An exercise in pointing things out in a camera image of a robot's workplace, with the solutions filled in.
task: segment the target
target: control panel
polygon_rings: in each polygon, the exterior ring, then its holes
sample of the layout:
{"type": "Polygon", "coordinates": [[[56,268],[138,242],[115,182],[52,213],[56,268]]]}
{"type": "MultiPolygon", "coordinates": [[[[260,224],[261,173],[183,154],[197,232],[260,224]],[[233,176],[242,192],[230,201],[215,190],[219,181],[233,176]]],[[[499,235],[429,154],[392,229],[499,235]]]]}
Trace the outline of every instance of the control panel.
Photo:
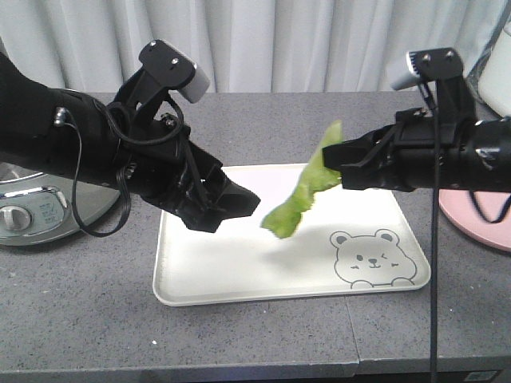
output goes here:
{"type": "Polygon", "coordinates": [[[58,227],[69,204],[56,187],[46,186],[0,195],[0,238],[41,234],[58,227]]]}

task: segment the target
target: bear ear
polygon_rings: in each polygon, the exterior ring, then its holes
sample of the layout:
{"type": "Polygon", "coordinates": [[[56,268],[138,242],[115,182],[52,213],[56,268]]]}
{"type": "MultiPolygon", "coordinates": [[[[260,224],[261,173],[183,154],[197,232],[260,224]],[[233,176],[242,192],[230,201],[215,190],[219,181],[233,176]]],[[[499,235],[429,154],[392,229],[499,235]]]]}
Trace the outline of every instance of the bear ear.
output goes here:
{"type": "Polygon", "coordinates": [[[346,233],[345,231],[336,231],[335,233],[332,233],[330,236],[330,242],[332,242],[332,245],[335,247],[340,247],[344,241],[351,238],[351,235],[346,233]]]}
{"type": "Polygon", "coordinates": [[[374,236],[377,238],[379,237],[381,239],[385,239],[394,245],[398,245],[399,243],[399,236],[389,229],[380,229],[374,233],[374,236]]]}

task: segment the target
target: appliance knob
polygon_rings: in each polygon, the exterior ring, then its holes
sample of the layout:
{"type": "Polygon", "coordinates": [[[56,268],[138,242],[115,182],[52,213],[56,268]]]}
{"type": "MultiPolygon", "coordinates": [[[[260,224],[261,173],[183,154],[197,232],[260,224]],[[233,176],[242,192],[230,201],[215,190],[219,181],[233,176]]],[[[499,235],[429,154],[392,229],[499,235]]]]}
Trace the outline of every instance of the appliance knob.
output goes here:
{"type": "Polygon", "coordinates": [[[32,215],[24,207],[0,208],[0,226],[8,231],[23,231],[32,223],[32,215]]]}

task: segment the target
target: white tray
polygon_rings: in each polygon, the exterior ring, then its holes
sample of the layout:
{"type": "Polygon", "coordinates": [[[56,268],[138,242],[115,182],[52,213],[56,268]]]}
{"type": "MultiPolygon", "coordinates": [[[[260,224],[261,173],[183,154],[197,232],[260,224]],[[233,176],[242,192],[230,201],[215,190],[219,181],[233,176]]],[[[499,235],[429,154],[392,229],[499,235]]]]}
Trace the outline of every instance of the white tray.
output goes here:
{"type": "Polygon", "coordinates": [[[215,234],[188,230],[164,212],[153,290],[170,306],[414,290],[430,265],[390,191],[316,194],[297,232],[277,239],[259,227],[291,193],[302,164],[225,168],[261,204],[215,234]]]}

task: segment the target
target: bear cartoon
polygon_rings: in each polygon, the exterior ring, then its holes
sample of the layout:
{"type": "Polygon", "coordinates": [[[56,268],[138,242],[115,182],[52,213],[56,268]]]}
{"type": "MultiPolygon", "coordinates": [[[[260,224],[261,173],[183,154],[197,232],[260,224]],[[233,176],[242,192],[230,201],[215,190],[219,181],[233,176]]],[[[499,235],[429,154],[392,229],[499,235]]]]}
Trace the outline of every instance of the bear cartoon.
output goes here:
{"type": "Polygon", "coordinates": [[[414,285],[417,265],[401,250],[393,231],[380,229],[374,235],[358,236],[336,231],[330,241],[337,248],[335,273],[351,289],[414,285]]]}

